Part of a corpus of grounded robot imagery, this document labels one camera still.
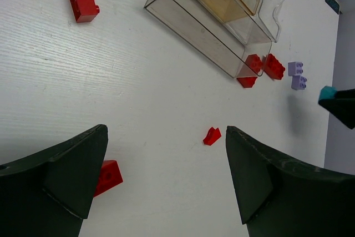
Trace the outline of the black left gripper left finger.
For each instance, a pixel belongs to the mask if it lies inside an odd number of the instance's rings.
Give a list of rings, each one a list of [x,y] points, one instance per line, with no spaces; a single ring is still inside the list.
[[[88,218],[108,128],[1,165],[1,236],[78,236]]]

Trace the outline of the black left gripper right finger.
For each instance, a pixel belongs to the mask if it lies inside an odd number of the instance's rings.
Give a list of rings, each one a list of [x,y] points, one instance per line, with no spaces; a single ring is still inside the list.
[[[305,163],[237,127],[226,152],[249,236],[353,236],[354,176]]]

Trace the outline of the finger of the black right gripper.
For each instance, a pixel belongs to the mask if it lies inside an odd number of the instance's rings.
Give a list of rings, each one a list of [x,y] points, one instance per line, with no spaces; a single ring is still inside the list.
[[[354,129],[354,89],[338,90],[335,99],[318,101],[349,129]]]

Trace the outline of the small cyan lego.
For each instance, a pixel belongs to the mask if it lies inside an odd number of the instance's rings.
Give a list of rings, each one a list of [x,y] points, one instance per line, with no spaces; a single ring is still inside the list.
[[[335,87],[324,86],[320,91],[318,101],[335,99],[337,92],[338,90]]]

